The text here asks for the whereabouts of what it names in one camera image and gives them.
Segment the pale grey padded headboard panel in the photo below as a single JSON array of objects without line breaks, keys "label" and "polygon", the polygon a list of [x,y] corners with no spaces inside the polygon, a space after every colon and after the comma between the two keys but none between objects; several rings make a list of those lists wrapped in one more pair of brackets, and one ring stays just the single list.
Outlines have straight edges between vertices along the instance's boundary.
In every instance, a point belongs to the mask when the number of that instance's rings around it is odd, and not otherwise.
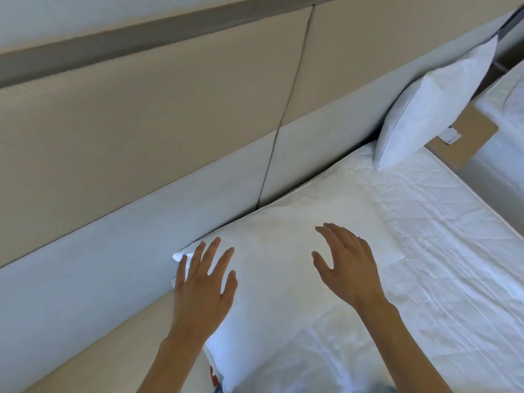
[{"label": "pale grey padded headboard panel", "polygon": [[396,99],[429,70],[404,66],[279,128],[257,207],[376,140]]},{"label": "pale grey padded headboard panel", "polygon": [[0,393],[20,393],[171,288],[172,255],[255,209],[276,131],[0,268]]}]

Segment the white neighbouring bed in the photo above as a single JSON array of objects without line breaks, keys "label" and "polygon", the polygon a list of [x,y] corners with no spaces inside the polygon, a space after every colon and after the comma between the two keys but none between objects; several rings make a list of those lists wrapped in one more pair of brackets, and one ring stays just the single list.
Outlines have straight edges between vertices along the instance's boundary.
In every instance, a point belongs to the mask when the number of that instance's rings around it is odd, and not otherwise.
[{"label": "white neighbouring bed", "polygon": [[524,60],[473,99],[497,132],[459,170],[486,203],[524,202]]}]

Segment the person's right forearm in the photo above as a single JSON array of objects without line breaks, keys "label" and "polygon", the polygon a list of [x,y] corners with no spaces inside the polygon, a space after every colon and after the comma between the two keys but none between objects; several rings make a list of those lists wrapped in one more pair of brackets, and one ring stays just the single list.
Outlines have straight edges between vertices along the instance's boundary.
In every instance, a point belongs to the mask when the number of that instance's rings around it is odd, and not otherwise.
[{"label": "person's right forearm", "polygon": [[453,393],[385,298],[358,303],[359,317],[375,343],[398,393]]}]

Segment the beige bed frame side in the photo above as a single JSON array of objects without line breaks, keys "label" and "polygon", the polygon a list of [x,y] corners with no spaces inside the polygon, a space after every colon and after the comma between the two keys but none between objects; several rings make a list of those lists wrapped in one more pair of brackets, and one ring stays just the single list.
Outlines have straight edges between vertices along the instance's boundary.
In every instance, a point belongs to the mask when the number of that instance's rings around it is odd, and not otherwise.
[{"label": "beige bed frame side", "polygon": [[23,393],[136,393],[173,318],[167,293]]}]

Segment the white pillow with tag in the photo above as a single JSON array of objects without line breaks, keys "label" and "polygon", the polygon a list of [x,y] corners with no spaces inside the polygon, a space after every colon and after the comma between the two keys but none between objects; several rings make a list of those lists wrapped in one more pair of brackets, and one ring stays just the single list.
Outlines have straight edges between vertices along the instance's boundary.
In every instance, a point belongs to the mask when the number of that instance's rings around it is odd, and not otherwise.
[{"label": "white pillow with tag", "polygon": [[455,122],[487,74],[498,42],[494,35],[455,62],[427,72],[400,94],[376,143],[376,171],[408,158]]}]

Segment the grey headboard trim strip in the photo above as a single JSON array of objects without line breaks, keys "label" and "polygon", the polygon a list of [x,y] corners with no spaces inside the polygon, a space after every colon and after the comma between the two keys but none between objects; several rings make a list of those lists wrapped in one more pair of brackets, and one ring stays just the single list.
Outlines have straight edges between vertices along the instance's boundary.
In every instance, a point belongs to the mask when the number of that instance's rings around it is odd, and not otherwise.
[{"label": "grey headboard trim strip", "polygon": [[0,89],[334,0],[242,0],[0,53]]}]

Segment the beige padded headboard panel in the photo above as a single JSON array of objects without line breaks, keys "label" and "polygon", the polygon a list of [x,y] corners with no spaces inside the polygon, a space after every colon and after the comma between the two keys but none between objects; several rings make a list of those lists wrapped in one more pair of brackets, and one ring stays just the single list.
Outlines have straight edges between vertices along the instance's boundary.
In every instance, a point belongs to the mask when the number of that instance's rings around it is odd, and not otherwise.
[{"label": "beige padded headboard panel", "polygon": [[524,4],[524,0],[335,0],[312,12],[282,125]]},{"label": "beige padded headboard panel", "polygon": [[0,267],[275,130],[312,7],[0,90]]}]

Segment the person's right hand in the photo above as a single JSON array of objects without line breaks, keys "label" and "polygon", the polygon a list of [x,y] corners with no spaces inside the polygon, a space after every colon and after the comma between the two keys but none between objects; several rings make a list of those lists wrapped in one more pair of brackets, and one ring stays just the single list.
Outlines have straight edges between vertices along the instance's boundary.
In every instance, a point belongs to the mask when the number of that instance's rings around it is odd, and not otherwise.
[{"label": "person's right hand", "polygon": [[380,282],[376,261],[369,244],[360,238],[357,248],[345,248],[326,227],[316,226],[326,241],[336,270],[336,283],[326,286],[358,313],[386,306],[389,301]]}]

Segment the person's left forearm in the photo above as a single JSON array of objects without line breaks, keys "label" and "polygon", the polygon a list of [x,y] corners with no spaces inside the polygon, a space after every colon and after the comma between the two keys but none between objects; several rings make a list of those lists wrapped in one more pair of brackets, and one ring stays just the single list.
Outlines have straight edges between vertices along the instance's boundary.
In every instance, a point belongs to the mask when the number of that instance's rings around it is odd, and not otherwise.
[{"label": "person's left forearm", "polygon": [[175,322],[136,393],[181,393],[205,342],[217,327]]}]

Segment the large white pillow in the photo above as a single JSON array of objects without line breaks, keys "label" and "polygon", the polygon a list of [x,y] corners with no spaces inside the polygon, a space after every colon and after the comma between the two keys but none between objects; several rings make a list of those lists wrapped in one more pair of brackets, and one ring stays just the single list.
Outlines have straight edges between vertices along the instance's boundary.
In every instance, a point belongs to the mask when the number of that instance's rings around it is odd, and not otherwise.
[{"label": "large white pillow", "polygon": [[233,306],[205,345],[225,393],[233,392],[285,344],[340,300],[312,264],[330,249],[315,227],[334,223],[365,239],[379,266],[405,257],[391,229],[358,184],[356,170],[331,167],[299,189],[208,234],[235,248],[226,269],[239,286]]}]

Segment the white quilted bed mattress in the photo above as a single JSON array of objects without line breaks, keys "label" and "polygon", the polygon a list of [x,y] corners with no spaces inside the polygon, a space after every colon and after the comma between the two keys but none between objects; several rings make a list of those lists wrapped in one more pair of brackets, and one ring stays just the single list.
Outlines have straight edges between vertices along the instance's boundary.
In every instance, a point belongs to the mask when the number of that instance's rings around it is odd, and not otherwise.
[{"label": "white quilted bed mattress", "polygon": [[[378,266],[389,301],[454,393],[524,393],[524,238],[430,151],[377,172],[374,144],[349,170],[405,254]],[[392,393],[356,312],[337,304],[235,393]]]}]

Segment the brown wooden nightstand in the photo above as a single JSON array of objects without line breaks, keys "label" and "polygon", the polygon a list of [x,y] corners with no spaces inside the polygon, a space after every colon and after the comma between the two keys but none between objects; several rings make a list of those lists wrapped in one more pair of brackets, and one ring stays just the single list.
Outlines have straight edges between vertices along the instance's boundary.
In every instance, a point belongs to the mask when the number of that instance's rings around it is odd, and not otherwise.
[{"label": "brown wooden nightstand", "polygon": [[432,139],[425,147],[452,171],[460,170],[498,132],[498,126],[474,107],[475,98],[497,79],[504,71],[494,64],[474,93],[468,105],[452,124],[461,137],[453,144],[446,144],[439,138]]}]

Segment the person's left hand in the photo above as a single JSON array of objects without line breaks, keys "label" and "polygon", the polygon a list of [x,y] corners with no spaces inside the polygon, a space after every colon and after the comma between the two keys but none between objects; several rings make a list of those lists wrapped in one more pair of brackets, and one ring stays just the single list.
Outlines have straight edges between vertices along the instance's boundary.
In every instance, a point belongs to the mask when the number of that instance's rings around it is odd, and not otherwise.
[{"label": "person's left hand", "polygon": [[210,268],[208,275],[200,276],[201,257],[208,246],[205,242],[198,244],[191,257],[189,270],[186,271],[183,287],[175,291],[174,285],[173,323],[180,321],[208,326],[215,324],[219,327],[230,311],[230,309],[222,309],[220,297],[228,276],[226,271],[235,250],[233,247],[227,249],[214,268]]}]

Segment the white pillow tag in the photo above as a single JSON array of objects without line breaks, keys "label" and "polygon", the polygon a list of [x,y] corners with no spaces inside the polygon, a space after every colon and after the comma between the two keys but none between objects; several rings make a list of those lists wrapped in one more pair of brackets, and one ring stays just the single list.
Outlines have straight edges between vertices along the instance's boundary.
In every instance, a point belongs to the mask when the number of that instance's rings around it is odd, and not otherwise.
[{"label": "white pillow tag", "polygon": [[446,145],[452,145],[457,140],[462,138],[462,135],[459,133],[459,131],[450,126],[440,132],[439,135],[437,135],[437,138],[439,138]]}]

